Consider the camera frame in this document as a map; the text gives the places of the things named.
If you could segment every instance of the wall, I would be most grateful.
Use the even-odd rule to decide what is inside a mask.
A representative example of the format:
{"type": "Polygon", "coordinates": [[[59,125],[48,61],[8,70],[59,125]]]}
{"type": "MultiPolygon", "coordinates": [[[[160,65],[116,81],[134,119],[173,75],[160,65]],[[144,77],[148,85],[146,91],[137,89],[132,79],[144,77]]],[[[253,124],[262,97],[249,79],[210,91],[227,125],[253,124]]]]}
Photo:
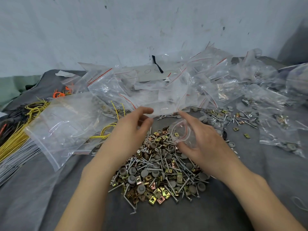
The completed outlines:
{"type": "Polygon", "coordinates": [[[308,0],[0,0],[0,77],[82,69],[77,62],[143,65],[150,50],[200,51],[209,41],[235,56],[261,48],[277,58],[307,7],[308,0]]]}

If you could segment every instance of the black strip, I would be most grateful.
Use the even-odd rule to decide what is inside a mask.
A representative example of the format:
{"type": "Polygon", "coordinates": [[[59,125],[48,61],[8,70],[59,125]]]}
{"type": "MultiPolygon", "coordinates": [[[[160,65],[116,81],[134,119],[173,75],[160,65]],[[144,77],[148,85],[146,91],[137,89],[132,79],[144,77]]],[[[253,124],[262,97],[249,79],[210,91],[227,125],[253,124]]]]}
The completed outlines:
{"type": "Polygon", "coordinates": [[[152,58],[153,58],[153,63],[157,65],[159,71],[160,71],[161,73],[164,73],[163,70],[162,70],[162,69],[159,67],[159,65],[156,63],[156,61],[155,61],[155,56],[154,56],[154,55],[152,55],[152,58]]]}

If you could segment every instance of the dark gray sheet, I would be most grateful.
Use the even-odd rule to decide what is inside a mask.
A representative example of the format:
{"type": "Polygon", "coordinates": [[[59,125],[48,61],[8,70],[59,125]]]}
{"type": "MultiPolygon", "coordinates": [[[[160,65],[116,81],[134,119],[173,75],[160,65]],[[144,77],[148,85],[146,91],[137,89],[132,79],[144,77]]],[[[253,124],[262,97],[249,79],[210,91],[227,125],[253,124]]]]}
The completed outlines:
{"type": "MultiPolygon", "coordinates": [[[[55,76],[57,72],[46,72],[36,88],[22,94],[7,108],[33,102],[36,96],[50,97],[56,88],[63,89],[60,81],[64,78],[55,76]]],[[[84,71],[70,72],[84,74],[84,71]]],[[[155,121],[153,130],[173,121],[173,118],[155,121]]],[[[278,147],[259,144],[257,129],[243,126],[240,131],[233,132],[232,127],[234,125],[227,128],[228,139],[236,143],[242,162],[267,180],[283,204],[308,229],[308,213],[298,209],[290,199],[297,196],[308,204],[308,161],[278,147]],[[248,133],[251,139],[245,139],[243,133],[248,133]]],[[[307,133],[301,132],[301,137],[308,157],[307,133]]],[[[83,167],[91,159],[89,155],[74,155],[56,173],[43,154],[28,161],[0,188],[0,230],[54,230],[78,185],[83,167]]],[[[235,196],[215,179],[211,179],[200,200],[193,198],[190,203],[184,199],[176,205],[170,198],[153,207],[140,202],[137,213],[129,215],[130,212],[131,207],[120,196],[120,191],[110,193],[104,223],[106,230],[252,230],[235,196]]]]}

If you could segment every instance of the bundle of gray wire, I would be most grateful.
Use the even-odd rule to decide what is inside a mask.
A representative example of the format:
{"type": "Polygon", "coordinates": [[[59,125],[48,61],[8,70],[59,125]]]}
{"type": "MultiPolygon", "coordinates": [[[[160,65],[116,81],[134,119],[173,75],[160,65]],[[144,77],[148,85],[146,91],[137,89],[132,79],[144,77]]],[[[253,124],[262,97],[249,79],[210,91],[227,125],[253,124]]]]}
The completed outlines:
{"type": "Polygon", "coordinates": [[[40,152],[39,147],[28,139],[21,148],[4,159],[0,164],[0,186],[9,180],[24,163],[40,152]]]}

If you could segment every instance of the pile of screws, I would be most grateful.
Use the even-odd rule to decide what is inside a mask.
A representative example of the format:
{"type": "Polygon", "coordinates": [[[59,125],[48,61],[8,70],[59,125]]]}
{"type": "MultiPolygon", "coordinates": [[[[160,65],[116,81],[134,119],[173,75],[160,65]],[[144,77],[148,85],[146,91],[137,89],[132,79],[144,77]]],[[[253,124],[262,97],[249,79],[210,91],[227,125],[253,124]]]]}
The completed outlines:
{"type": "Polygon", "coordinates": [[[168,131],[169,127],[153,134],[150,130],[140,149],[112,178],[109,192],[122,188],[132,214],[137,203],[147,199],[151,205],[162,204],[170,197],[176,203],[180,197],[191,202],[191,197],[200,198],[199,191],[205,191],[205,183],[209,183],[210,176],[179,152],[168,131]]]}

